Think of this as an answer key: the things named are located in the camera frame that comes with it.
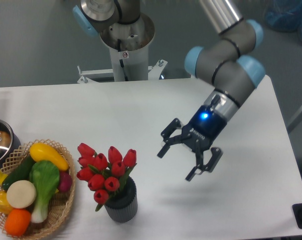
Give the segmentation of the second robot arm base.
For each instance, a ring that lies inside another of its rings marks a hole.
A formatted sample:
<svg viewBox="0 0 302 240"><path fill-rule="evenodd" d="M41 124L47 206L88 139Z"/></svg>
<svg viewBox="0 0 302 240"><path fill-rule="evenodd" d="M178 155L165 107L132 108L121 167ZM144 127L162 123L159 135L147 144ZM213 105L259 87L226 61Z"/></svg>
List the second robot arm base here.
<svg viewBox="0 0 302 240"><path fill-rule="evenodd" d="M100 36L119 52L147 47L155 36L155 25L141 12L139 0L81 0L72 13L87 35Z"/></svg>

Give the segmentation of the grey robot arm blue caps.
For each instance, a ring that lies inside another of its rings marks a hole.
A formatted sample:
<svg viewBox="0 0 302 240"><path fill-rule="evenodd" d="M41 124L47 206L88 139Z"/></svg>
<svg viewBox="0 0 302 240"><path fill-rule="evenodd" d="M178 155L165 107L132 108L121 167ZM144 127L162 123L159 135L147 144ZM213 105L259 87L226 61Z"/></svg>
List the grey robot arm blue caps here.
<svg viewBox="0 0 302 240"><path fill-rule="evenodd" d="M231 0L203 0L201 6L220 39L211 48L193 47L184 60L185 70L213 86L213 92L187 124L175 118L162 132L162 158L172 145L183 144L195 154L195 166L186 177L212 172L222 150L212 143L251 93L266 71L250 56L264 38L263 28L245 20Z"/></svg>

